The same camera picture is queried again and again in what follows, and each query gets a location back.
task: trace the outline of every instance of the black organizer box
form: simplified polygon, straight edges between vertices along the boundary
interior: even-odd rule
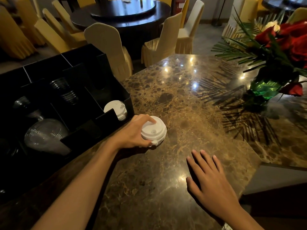
[[[64,77],[78,97],[68,104],[50,82]],[[107,57],[89,44],[0,75],[0,203],[4,203],[50,177],[72,159],[94,146],[134,115],[130,94],[113,76]],[[31,105],[13,109],[15,100],[26,96]],[[124,102],[127,118],[119,121],[112,101]],[[39,109],[45,118],[62,122],[69,135],[61,139],[72,151],[67,156],[39,152],[24,144],[24,135],[34,119],[27,113]]]

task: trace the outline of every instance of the left hand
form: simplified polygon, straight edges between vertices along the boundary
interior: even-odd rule
[[[117,149],[151,146],[151,141],[145,140],[141,136],[142,126],[147,121],[156,123],[156,121],[149,115],[141,114],[133,116],[131,121],[123,129],[112,136],[110,140],[114,141]]]

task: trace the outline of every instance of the forearm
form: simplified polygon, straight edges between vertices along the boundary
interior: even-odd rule
[[[32,230],[85,229],[105,176],[117,153],[112,139],[96,155],[49,207]]]
[[[233,210],[225,221],[233,230],[264,230],[243,208]]]

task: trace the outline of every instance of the dark wooden table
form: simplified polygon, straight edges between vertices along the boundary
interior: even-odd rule
[[[271,11],[295,11],[299,7],[307,7],[307,0],[263,0],[262,5]]]
[[[155,5],[154,10],[139,14],[140,0],[131,0],[130,3],[122,0],[102,1],[74,11],[70,19],[80,30],[85,30],[97,22],[115,27],[120,33],[122,45],[127,48],[131,58],[140,59],[142,45],[160,36],[159,26],[170,16],[171,7],[166,3],[143,0],[144,9],[150,9],[152,5]]]

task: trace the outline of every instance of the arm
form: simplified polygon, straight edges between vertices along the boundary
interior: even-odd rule
[[[227,181],[223,167],[216,156],[211,158],[204,150],[192,151],[197,163],[187,157],[201,185],[199,189],[187,177],[189,191],[214,215],[224,220],[233,230],[264,230],[239,204],[237,196]]]
[[[141,137],[149,115],[134,116],[128,125],[101,145],[77,177],[54,201],[32,230],[85,229],[111,163],[121,148],[148,147],[150,140]]]

